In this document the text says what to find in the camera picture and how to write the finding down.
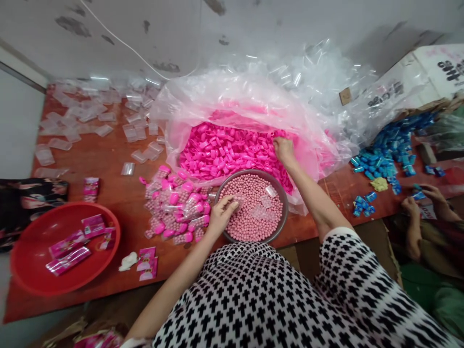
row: patterned clothing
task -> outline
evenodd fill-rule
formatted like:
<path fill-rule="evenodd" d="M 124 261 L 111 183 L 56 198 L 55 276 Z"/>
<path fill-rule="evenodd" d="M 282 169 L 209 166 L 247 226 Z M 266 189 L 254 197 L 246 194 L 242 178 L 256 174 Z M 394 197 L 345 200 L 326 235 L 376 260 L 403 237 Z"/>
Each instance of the patterned clothing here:
<path fill-rule="evenodd" d="M 10 251 L 32 221 L 67 201 L 66 181 L 0 179 L 0 253 Z"/>
<path fill-rule="evenodd" d="M 152 346 L 458 347 L 353 230 L 332 230 L 319 254 L 321 274 L 313 286 L 267 244 L 222 247 Z"/>

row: wooden table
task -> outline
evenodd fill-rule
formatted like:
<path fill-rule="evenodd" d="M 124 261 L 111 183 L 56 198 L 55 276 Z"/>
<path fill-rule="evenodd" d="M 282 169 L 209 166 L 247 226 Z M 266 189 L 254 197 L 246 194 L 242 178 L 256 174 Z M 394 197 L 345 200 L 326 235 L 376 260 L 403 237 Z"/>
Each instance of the wooden table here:
<path fill-rule="evenodd" d="M 61 106 L 52 96 L 52 91 L 47 91 L 44 104 L 43 117 L 56 111 L 63 115 L 66 108 Z M 110 106 L 110 111 L 117 114 L 117 122 L 109 123 L 115 130 L 104 138 L 96 134 L 82 135 L 82 141 L 74 143 L 70 151 L 52 149 L 56 164 L 51 168 L 69 167 L 70 171 L 62 178 L 70 183 L 69 201 L 80 201 L 83 197 L 83 180 L 88 176 L 101 178 L 101 188 L 98 203 L 109 208 L 118 218 L 122 227 L 122 239 L 119 249 L 113 261 L 87 286 L 60 296 L 39 297 L 29 294 L 18 286 L 14 278 L 10 280 L 5 316 L 3 322 L 11 322 L 24 318 L 37 316 L 43 313 L 63 309 L 86 301 L 108 296 L 118 292 L 130 290 L 140 286 L 165 280 L 173 273 L 184 257 L 189 253 L 187 246 L 174 246 L 172 241 L 163 242 L 159 236 L 150 240 L 144 237 L 144 231 L 148 227 L 150 213 L 144 209 L 145 188 L 139 182 L 139 177 L 150 178 L 156 169 L 164 163 L 166 152 L 163 152 L 155 162 L 146 162 L 135 165 L 133 176 L 122 176 L 121 169 L 124 162 L 133 162 L 131 153 L 137 149 L 145 149 L 155 137 L 147 136 L 144 141 L 128 144 L 124 135 L 122 124 L 125 124 L 122 115 L 124 107 L 121 104 Z M 48 143 L 49 136 L 39 136 L 37 143 Z M 442 162 L 444 169 L 453 165 L 451 161 Z M 34 159 L 33 171 L 40 167 Z M 403 185 L 413 183 L 431 183 L 434 185 L 446 184 L 446 177 L 437 178 L 423 173 L 423 165 L 418 158 L 415 165 L 417 175 L 411 178 L 398 178 Z M 339 206 L 342 213 L 353 225 L 382 218 L 395 214 L 399 210 L 399 202 L 404 199 L 410 190 L 403 189 L 403 194 L 394 196 L 391 189 L 378 194 L 378 199 L 373 202 L 376 213 L 371 217 L 353 216 L 353 200 L 357 195 L 365 195 L 372 191 L 369 180 L 363 174 L 355 174 L 352 167 L 347 165 L 339 171 L 319 182 L 321 187 L 330 195 Z M 303 240 L 317 237 L 315 223 L 310 215 L 300 216 L 289 214 L 285 228 L 271 243 L 275 248 L 285 247 Z M 224 245 L 226 239 L 221 237 L 215 244 L 215 249 Z M 157 247 L 159 256 L 158 276 L 153 281 L 139 281 L 139 273 L 135 267 L 129 271 L 118 272 L 121 259 L 132 251 L 138 252 L 145 247 Z"/>

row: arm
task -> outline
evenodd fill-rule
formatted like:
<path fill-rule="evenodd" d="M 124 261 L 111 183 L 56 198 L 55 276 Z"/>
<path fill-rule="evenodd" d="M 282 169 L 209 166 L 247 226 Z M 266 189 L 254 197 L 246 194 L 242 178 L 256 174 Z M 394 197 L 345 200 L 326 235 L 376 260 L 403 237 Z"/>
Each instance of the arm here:
<path fill-rule="evenodd" d="M 432 200 L 437 218 L 448 222 L 462 221 L 459 215 L 451 210 L 450 205 L 439 189 L 428 184 L 421 184 L 420 186 L 422 187 L 422 192 Z"/>
<path fill-rule="evenodd" d="M 213 244 L 229 223 L 232 213 L 238 206 L 238 202 L 233 202 L 225 209 L 225 205 L 232 198 L 233 196 L 224 197 L 212 209 L 210 224 L 204 237 L 146 305 L 127 334 L 126 341 L 130 338 L 156 335 L 180 296 L 197 279 Z"/>
<path fill-rule="evenodd" d="M 421 249 L 419 241 L 422 240 L 421 234 L 421 211 L 416 201 L 412 197 L 407 197 L 401 206 L 409 212 L 410 220 L 406 231 L 406 250 L 411 259 L 416 262 L 421 260 Z"/>
<path fill-rule="evenodd" d="M 336 227 L 353 229 L 324 190 L 301 168 L 293 154 L 293 142 L 283 138 L 274 140 L 275 154 L 293 179 L 308 210 L 313 215 L 322 243 L 325 235 Z"/>

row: white wall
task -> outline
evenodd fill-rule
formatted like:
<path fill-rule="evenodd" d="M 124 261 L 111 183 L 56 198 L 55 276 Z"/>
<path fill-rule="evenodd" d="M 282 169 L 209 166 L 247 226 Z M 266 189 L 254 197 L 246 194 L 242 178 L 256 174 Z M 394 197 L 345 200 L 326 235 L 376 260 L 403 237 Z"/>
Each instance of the white wall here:
<path fill-rule="evenodd" d="M 430 44 L 464 25 L 463 0 L 84 1 L 150 64 L 171 71 L 178 67 L 179 75 L 195 68 L 199 52 L 206 60 L 229 51 L 284 54 L 324 38 L 382 73 L 413 46 Z M 54 76 L 122 70 L 155 76 L 79 0 L 3 0 L 0 37 Z"/>
<path fill-rule="evenodd" d="M 0 90 L 0 178 L 26 178 L 45 95 L 2 70 Z"/>

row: pink round candy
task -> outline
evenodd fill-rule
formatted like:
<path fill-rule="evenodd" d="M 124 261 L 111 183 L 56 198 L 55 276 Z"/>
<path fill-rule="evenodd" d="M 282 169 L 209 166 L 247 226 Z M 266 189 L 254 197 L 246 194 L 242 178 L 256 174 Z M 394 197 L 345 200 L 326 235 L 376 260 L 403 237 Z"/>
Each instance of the pink round candy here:
<path fill-rule="evenodd" d="M 283 204 L 278 196 L 270 197 L 266 187 L 270 185 L 257 175 L 241 175 L 226 184 L 219 197 L 233 195 L 240 209 L 231 216 L 227 225 L 229 235 L 240 241 L 261 241 L 277 228 L 282 217 Z M 261 200 L 265 195 L 266 208 Z"/>

